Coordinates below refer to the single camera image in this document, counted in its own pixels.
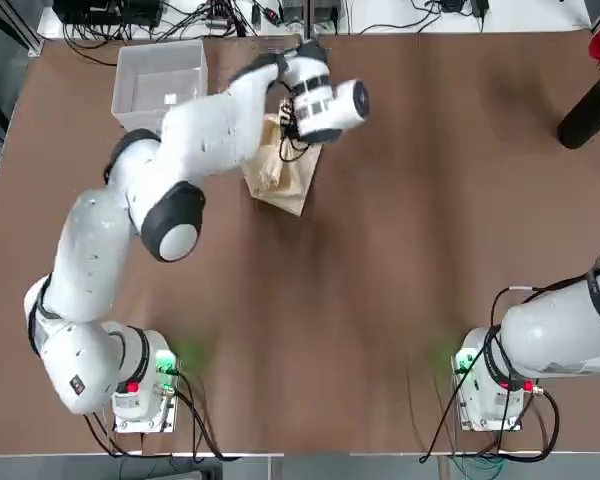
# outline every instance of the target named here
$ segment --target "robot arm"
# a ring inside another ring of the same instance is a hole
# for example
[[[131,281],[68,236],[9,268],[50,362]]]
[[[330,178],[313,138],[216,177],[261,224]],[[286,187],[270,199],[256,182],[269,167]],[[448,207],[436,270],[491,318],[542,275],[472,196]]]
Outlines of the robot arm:
[[[205,204],[199,185],[255,157],[266,94],[276,81],[292,89],[305,142],[333,141],[362,123],[369,113],[362,83],[345,82],[334,93],[328,74],[325,51],[315,42],[267,54],[239,71],[225,91],[172,109],[162,138],[135,130],[119,142],[106,186],[78,198],[52,274],[24,301],[31,346],[71,412],[94,412],[113,396],[114,413],[125,422],[154,425],[162,418],[164,398],[153,387],[158,352],[168,350],[164,338],[96,322],[111,308],[131,238],[138,234],[163,262],[193,250]]]

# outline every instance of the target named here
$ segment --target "white plastic bin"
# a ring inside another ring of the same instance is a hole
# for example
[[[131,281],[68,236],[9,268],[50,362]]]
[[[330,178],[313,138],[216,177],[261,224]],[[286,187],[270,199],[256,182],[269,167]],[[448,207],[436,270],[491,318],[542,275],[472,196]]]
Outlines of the white plastic bin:
[[[111,113],[127,130],[160,133],[162,118],[171,107],[206,94],[202,40],[120,49]]]

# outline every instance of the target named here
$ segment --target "brown table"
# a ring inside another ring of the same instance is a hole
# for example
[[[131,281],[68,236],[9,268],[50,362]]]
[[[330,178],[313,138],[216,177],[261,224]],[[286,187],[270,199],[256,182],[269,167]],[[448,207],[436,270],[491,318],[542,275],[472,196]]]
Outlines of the brown table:
[[[588,40],[324,40],[333,78],[364,79],[372,114],[324,148],[304,216],[252,200],[240,172],[208,179],[195,253],[164,265],[135,242],[110,318],[158,329],[202,375],[225,451],[422,451],[448,398],[449,356],[488,323],[496,291],[581,273],[600,253],[600,134],[573,152],[553,136],[598,77]],[[262,41],[206,42],[211,89]],[[110,113],[114,73],[47,43],[8,135],[0,454],[98,451],[29,349],[22,298],[123,133]],[[544,383],[562,411],[558,449],[600,451],[600,378]],[[180,412],[178,433],[151,448],[190,450]],[[539,449],[534,415],[524,423],[506,448]],[[458,448],[485,441],[462,435]],[[443,432],[436,451],[449,448]]]

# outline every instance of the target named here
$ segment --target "cable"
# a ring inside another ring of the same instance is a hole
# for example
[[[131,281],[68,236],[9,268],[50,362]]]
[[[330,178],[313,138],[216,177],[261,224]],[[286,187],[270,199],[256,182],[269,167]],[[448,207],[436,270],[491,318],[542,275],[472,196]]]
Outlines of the cable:
[[[69,48],[71,50],[73,50],[76,54],[78,54],[79,56],[81,56],[82,58],[85,58],[87,60],[90,60],[94,63],[97,63],[99,65],[104,65],[106,67],[117,67],[118,64],[117,63],[109,63],[109,62],[104,62],[102,60],[98,60],[97,58],[93,58],[89,55],[87,55],[86,53],[82,53],[79,48],[82,48],[81,45],[78,45],[77,43],[75,43],[75,41],[72,38],[69,38],[68,34],[67,34],[67,25],[63,24],[62,25],[62,34],[64,36],[65,41],[67,42],[67,45],[69,46]],[[92,48],[99,48],[102,45],[104,45],[105,43],[100,44],[97,47],[92,47]]]
[[[558,435],[560,434],[560,409],[558,408],[558,404],[556,403],[555,399],[548,391],[544,390],[542,396],[549,401],[551,409],[553,410],[554,419],[553,432],[551,433],[551,438],[549,439],[549,443],[547,444],[547,446],[542,449],[540,454],[535,455],[533,457],[522,457],[518,455],[509,455],[506,453],[500,453],[498,454],[498,457],[503,458],[505,460],[509,460],[511,462],[537,463],[547,458],[551,454],[551,452],[553,452],[553,449],[555,448],[556,443],[558,441]]]
[[[407,23],[405,25],[392,25],[392,24],[389,24],[389,23],[376,23],[376,24],[373,24],[373,25],[369,25],[368,27],[363,28],[360,32],[358,32],[357,35],[362,35],[365,32],[367,32],[368,30],[371,30],[372,28],[395,28],[395,29],[403,29],[403,28],[417,27],[418,25],[421,25],[427,18],[429,18],[429,15],[431,15],[432,13],[436,13],[437,15],[440,15],[440,11],[439,10],[436,11],[436,12],[433,11],[433,6],[430,9],[425,10],[425,9],[416,7],[415,3],[414,3],[414,0],[411,0],[411,4],[414,6],[414,8],[416,10],[426,11],[427,14],[423,18],[421,18],[420,20],[418,20],[417,22]]]
[[[480,348],[480,350],[476,354],[476,356],[473,359],[473,361],[471,362],[471,364],[469,364],[469,367],[467,368],[467,371],[462,375],[462,378],[460,379],[460,381],[456,385],[456,388],[453,390],[453,393],[451,394],[451,398],[447,402],[447,406],[445,407],[444,413],[442,414],[442,419],[440,420],[440,423],[438,423],[438,428],[436,428],[436,433],[433,434],[433,440],[431,440],[431,444],[429,445],[429,449],[427,450],[427,453],[424,454],[423,456],[421,456],[420,458],[418,458],[418,462],[420,462],[421,464],[426,463],[426,461],[429,460],[429,457],[431,457],[431,454],[433,452],[433,447],[435,446],[436,441],[438,440],[438,435],[440,435],[440,431],[442,430],[442,426],[444,425],[444,420],[445,420],[445,418],[447,418],[447,415],[449,414],[449,410],[451,409],[451,405],[453,405],[453,401],[458,396],[458,392],[460,391],[460,388],[462,387],[462,384],[464,383],[464,381],[469,376],[469,373],[471,372],[471,369],[473,368],[473,366],[477,363],[477,361],[482,356],[482,353],[484,352],[485,346],[486,346],[486,344],[483,345],[482,348]]]
[[[504,402],[504,412],[502,413],[502,423],[500,423],[500,432],[498,434],[498,446],[496,447],[496,455],[500,453],[502,446],[502,437],[504,436],[504,422],[507,419],[509,412],[509,398],[511,397],[511,374],[509,374],[509,383],[507,383],[507,399]]]
[[[342,0],[347,11],[347,35],[351,35],[351,15],[349,14],[349,0]]]
[[[296,155],[295,157],[292,157],[292,158],[284,158],[284,157],[282,156],[282,147],[284,146],[284,141],[285,141],[285,140],[288,140],[288,141],[289,141],[289,143],[291,144],[291,148],[292,148],[294,151],[296,151],[296,152],[300,152],[300,155]],[[297,148],[297,147],[296,147],[296,146],[293,144],[293,140],[292,140],[291,138],[289,138],[289,137],[286,137],[286,136],[283,136],[283,137],[280,139],[280,145],[279,145],[279,147],[278,147],[278,156],[280,157],[280,160],[282,160],[284,163],[293,163],[293,162],[295,162],[295,161],[297,161],[297,160],[300,160],[300,158],[302,158],[302,156],[303,156],[305,153],[307,153],[307,150],[309,150],[309,147],[310,147],[310,146],[311,146],[311,145],[306,145],[304,148],[301,148],[301,149],[300,149],[300,148]]]
[[[178,372],[178,377],[182,379],[185,386],[187,387],[187,393],[189,393],[189,398],[191,399],[191,405],[194,405],[193,402],[193,390],[191,388],[191,384],[189,383],[189,379],[185,377],[182,373]],[[196,443],[196,422],[192,422],[193,424],[193,435],[192,435],[192,445],[191,445],[191,458],[194,463],[198,463],[196,457],[198,454],[198,446],[200,445],[200,441],[202,440],[202,432],[200,432],[200,437],[198,442]]]
[[[429,23],[427,23],[426,25],[423,25],[417,33],[422,33],[424,32],[424,29],[427,28],[429,25],[434,24],[435,22],[437,22],[438,20],[440,20],[440,17],[442,17],[442,14],[440,12],[438,12],[438,16],[436,18],[434,18],[433,20],[431,20]]]
[[[193,415],[193,420],[195,422],[198,423],[198,426],[201,429],[202,432],[202,436],[204,437],[205,442],[207,443],[207,446],[209,447],[209,450],[211,450],[211,453],[213,453],[213,455],[220,460],[221,462],[234,462],[236,460],[239,460],[240,457],[225,457],[222,452],[220,451],[220,449],[218,448],[218,445],[216,444],[216,442],[211,438],[211,436],[209,435],[209,432],[207,431],[207,427],[205,425],[204,420],[200,417],[200,414],[198,413],[198,411],[195,409],[195,407],[193,406],[193,402],[191,402],[191,400],[189,400],[180,390],[178,390],[177,388],[174,389],[175,391],[175,396],[180,399],[191,411],[191,414]]]

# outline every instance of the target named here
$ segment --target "brown paper bag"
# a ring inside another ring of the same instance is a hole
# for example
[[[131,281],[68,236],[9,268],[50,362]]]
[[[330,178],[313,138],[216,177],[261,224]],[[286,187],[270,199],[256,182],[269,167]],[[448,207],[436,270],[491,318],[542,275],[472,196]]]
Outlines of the brown paper bag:
[[[242,173],[253,198],[300,216],[311,186],[322,145],[312,145],[295,162],[280,159],[280,123],[277,115],[265,115],[264,129],[256,158],[242,165]],[[297,148],[305,144],[294,142]],[[294,158],[291,142],[282,145],[283,158]]]

